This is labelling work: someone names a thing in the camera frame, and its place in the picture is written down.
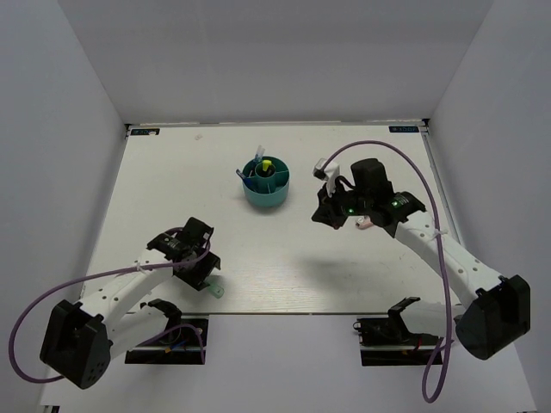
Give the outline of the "yellow black highlighter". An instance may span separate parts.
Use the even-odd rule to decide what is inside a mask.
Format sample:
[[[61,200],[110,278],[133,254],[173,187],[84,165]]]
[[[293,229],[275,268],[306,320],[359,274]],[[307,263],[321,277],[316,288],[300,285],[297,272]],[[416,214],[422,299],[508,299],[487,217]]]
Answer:
[[[264,172],[268,171],[271,166],[272,166],[272,162],[269,159],[264,159],[262,161],[262,170]]]

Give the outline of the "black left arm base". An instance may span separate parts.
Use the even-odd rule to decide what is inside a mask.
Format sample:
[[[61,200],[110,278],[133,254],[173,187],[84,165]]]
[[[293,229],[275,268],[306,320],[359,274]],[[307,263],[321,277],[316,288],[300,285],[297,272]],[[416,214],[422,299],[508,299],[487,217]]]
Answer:
[[[207,355],[208,317],[182,317],[183,324],[193,325],[201,334],[198,339],[190,328],[173,331],[167,336],[126,352],[127,365],[193,366],[203,365]]]

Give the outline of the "blue ballpoint pen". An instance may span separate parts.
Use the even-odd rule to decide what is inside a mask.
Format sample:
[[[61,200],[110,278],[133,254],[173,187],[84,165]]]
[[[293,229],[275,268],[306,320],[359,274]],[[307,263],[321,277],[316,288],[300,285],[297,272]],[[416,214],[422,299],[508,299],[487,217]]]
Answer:
[[[251,177],[246,176],[240,169],[235,170],[237,176],[242,180],[242,183],[251,191],[256,190],[256,186]]]

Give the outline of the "green gel pen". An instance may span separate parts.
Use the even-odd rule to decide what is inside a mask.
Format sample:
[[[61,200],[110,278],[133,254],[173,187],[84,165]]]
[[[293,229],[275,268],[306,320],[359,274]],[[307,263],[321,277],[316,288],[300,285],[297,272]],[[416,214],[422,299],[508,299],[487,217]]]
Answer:
[[[261,157],[261,146],[258,146],[257,150],[256,150],[256,153],[255,153],[255,156],[254,156],[254,162],[255,163],[258,163],[259,162],[259,159]]]

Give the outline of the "green transparent eraser case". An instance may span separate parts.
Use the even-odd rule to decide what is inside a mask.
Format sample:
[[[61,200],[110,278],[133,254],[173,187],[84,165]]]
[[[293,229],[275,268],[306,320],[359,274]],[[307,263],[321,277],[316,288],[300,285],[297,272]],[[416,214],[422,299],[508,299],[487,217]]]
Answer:
[[[221,299],[225,293],[225,289],[215,281],[207,282],[207,291],[216,299]]]

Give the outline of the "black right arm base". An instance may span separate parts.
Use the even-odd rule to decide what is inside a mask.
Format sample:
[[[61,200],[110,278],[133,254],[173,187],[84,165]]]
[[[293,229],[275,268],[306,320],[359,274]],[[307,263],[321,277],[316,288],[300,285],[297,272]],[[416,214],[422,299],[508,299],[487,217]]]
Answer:
[[[408,297],[393,305],[386,314],[358,317],[352,328],[358,335],[363,367],[424,366],[441,340],[422,332],[412,332],[401,313],[421,301]]]

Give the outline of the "pink correction tape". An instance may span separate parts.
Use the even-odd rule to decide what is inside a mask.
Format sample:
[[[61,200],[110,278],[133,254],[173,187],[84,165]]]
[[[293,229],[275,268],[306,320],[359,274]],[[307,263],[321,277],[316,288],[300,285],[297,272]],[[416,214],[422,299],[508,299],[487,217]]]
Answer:
[[[355,227],[359,230],[366,230],[374,224],[368,216],[359,217],[355,222]]]

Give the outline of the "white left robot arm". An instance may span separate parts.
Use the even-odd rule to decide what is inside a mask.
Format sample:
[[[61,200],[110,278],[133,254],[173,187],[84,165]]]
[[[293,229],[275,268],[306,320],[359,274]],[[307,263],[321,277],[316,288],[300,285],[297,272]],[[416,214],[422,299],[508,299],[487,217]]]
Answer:
[[[72,304],[51,312],[40,360],[81,389],[93,386],[109,363],[140,345],[176,341],[186,324],[178,307],[152,299],[152,290],[204,264],[215,264],[210,232],[188,237],[162,233],[143,250],[128,273]]]

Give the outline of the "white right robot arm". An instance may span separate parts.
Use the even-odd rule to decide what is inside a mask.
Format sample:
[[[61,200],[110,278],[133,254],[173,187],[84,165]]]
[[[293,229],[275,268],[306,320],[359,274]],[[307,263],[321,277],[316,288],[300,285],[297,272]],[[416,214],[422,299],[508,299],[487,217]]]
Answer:
[[[530,330],[530,287],[519,275],[507,278],[487,267],[453,238],[413,194],[396,192],[384,165],[375,158],[353,163],[353,182],[339,166],[320,159],[313,174],[323,181],[317,223],[340,229],[347,218],[366,216],[415,252],[447,282],[461,302],[452,313],[453,333],[474,357],[487,360]]]

